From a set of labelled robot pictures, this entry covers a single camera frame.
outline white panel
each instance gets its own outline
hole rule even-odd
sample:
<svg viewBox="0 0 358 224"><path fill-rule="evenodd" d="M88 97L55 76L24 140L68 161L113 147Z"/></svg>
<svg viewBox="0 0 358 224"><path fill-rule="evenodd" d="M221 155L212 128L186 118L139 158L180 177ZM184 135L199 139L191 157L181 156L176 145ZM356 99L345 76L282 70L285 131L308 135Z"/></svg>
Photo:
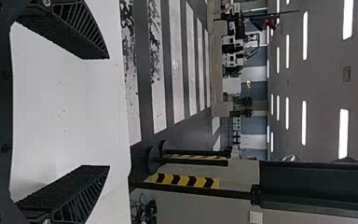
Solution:
<svg viewBox="0 0 358 224"><path fill-rule="evenodd" d="M274 152L274 133L271 133L271 152Z"/></svg>
<svg viewBox="0 0 358 224"><path fill-rule="evenodd" d="M263 224L263 213L251 211L249 217L250 223Z"/></svg>
<svg viewBox="0 0 358 224"><path fill-rule="evenodd" d="M212 119L212 134L214 135L220 127L220 118L215 117Z"/></svg>
<svg viewBox="0 0 358 224"><path fill-rule="evenodd" d="M286 68L290 67L290 35L286 35Z"/></svg>
<svg viewBox="0 0 358 224"><path fill-rule="evenodd" d="M119 2L86 2L103 33L110 59L80 60L17 23L11 27L13 199L40 189L80 164L111 167L101 197L130 173Z"/></svg>
<svg viewBox="0 0 358 224"><path fill-rule="evenodd" d="M289 117L289 113L290 113L290 110L289 110L289 97L286 97L286 130L289 130L289 120L290 120L290 117Z"/></svg>
<svg viewBox="0 0 358 224"><path fill-rule="evenodd" d="M210 57L209 57L209 34L205 30L205 62L206 62L206 107L211 106L211 64L210 64Z"/></svg>
<svg viewBox="0 0 358 224"><path fill-rule="evenodd" d="M120 185L98 200L86 224L131 224L129 207L128 179L124 179Z"/></svg>
<svg viewBox="0 0 358 224"><path fill-rule="evenodd" d="M304 12L303 18L303 60L308 59L308 11Z"/></svg>
<svg viewBox="0 0 358 224"><path fill-rule="evenodd" d="M281 97L277 95L277 121L281 118Z"/></svg>
<svg viewBox="0 0 358 224"><path fill-rule="evenodd" d="M350 111L341 109L339 112L339 149L338 157L344 159L348 156L348 127L350 122Z"/></svg>
<svg viewBox="0 0 358 224"><path fill-rule="evenodd" d="M344 27L342 38L348 39L352 36L353 30L353 0L345 0L344 3Z"/></svg>
<svg viewBox="0 0 358 224"><path fill-rule="evenodd" d="M216 142L213 145L213 151L220 151L220 148L222 147L222 143L220 142L220 135L217 137Z"/></svg>
<svg viewBox="0 0 358 224"><path fill-rule="evenodd" d="M267 115L267 111L265 110L254 110L254 113L253 113L253 117L261 117L261 116L266 116Z"/></svg>
<svg viewBox="0 0 358 224"><path fill-rule="evenodd" d="M266 73L266 66L244 67L241 72L241 81L267 81Z"/></svg>
<svg viewBox="0 0 358 224"><path fill-rule="evenodd" d="M228 94L239 94L242 91L240 77L223 78L223 92Z"/></svg>
<svg viewBox="0 0 358 224"><path fill-rule="evenodd" d="M197 19L198 40L199 40L199 84L200 84L200 111L205 109L205 75L203 61L203 29L200 19Z"/></svg>
<svg viewBox="0 0 358 224"><path fill-rule="evenodd" d="M131 0L125 0L127 7L133 7ZM141 118L139 112L138 96L138 72L136 69L135 53L135 26L121 29L124 49L124 72L126 83L127 116L129 124L130 145L134 145L142 140L141 137Z"/></svg>
<svg viewBox="0 0 358 224"><path fill-rule="evenodd" d="M267 149L267 135L241 134L241 148Z"/></svg>
<svg viewBox="0 0 358 224"><path fill-rule="evenodd" d="M185 119L185 100L182 67L182 30L180 1L170 0L170 30L172 55L173 119L177 123Z"/></svg>
<svg viewBox="0 0 358 224"><path fill-rule="evenodd" d="M281 72L281 49L277 47L277 74Z"/></svg>
<svg viewBox="0 0 358 224"><path fill-rule="evenodd" d="M267 143L269 143L269 125L267 125Z"/></svg>
<svg viewBox="0 0 358 224"><path fill-rule="evenodd" d="M260 34L260 46L267 45L269 43L268 38L267 38L267 30L264 30L262 32L260 32L260 31L246 32L246 34L247 35ZM251 47L251 46L257 46L257 41L247 42L246 44L244 44L244 46L246 48Z"/></svg>
<svg viewBox="0 0 358 224"><path fill-rule="evenodd" d="M271 101L271 107L270 107L270 112L271 115L274 115L274 94L271 94L271 98L269 99Z"/></svg>
<svg viewBox="0 0 358 224"><path fill-rule="evenodd" d="M148 18L149 37L153 36L156 40L150 41L149 47L154 133L159 133L167 128L160 0L148 0L147 10L151 17Z"/></svg>
<svg viewBox="0 0 358 224"><path fill-rule="evenodd" d="M302 128L301 128L301 143L303 146L307 144L307 102L302 103Z"/></svg>
<svg viewBox="0 0 358 224"><path fill-rule="evenodd" d="M187 21L187 53L188 53L188 93L190 103L190 116L197 114L196 94L196 51L194 49L194 11L186 2Z"/></svg>

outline dark panel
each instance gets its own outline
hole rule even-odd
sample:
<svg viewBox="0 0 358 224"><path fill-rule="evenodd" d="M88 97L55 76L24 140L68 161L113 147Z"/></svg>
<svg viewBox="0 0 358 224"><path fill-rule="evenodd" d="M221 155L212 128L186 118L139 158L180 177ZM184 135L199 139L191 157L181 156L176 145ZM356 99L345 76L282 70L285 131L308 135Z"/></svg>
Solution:
<svg viewBox="0 0 358 224"><path fill-rule="evenodd" d="M170 29L170 6L169 1L161 1L161 29L162 46L164 55L164 83L165 83L165 108L167 127L174 124L173 94L172 94L172 63L171 55L171 29Z"/></svg>
<svg viewBox="0 0 358 224"><path fill-rule="evenodd" d="M142 139L153 136L153 106L150 78L149 30L147 19L147 0L137 0L133 4L135 20L135 46L138 70L139 110Z"/></svg>
<svg viewBox="0 0 358 224"><path fill-rule="evenodd" d="M253 49L255 49L255 48L248 48L248 49L245 49L245 51L249 52ZM260 47L258 49L257 54L253 58L249 59L249 61L246 62L245 67L267 66L267 55L268 55L267 46Z"/></svg>
<svg viewBox="0 0 358 224"><path fill-rule="evenodd" d="M267 134L267 116L241 119L241 134Z"/></svg>
<svg viewBox="0 0 358 224"><path fill-rule="evenodd" d="M241 95L250 96L254 101L267 101L268 100L268 83L263 82L252 82L252 88L247 89L246 83L242 83Z"/></svg>
<svg viewBox="0 0 358 224"><path fill-rule="evenodd" d="M221 141L221 150L228 150L230 146L233 145L233 125L231 118L220 118L220 141Z"/></svg>

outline industrial machine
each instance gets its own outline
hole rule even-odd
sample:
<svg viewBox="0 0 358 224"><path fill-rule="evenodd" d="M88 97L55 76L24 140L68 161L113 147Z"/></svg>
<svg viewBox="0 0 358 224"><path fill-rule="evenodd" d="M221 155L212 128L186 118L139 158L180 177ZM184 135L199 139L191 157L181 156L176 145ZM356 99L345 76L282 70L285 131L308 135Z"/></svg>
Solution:
<svg viewBox="0 0 358 224"><path fill-rule="evenodd" d="M227 22L227 35L222 36L223 76L235 76L252 59L260 48L260 34L246 34L246 24L252 24L263 31L267 25L275 30L275 20L279 14L245 16L240 3L221 4L221 19Z"/></svg>
<svg viewBox="0 0 358 224"><path fill-rule="evenodd" d="M13 75L10 27L17 21L80 59L108 59L102 33L83 0L0 0L0 223L85 223L109 166L80 166L13 203Z"/></svg>

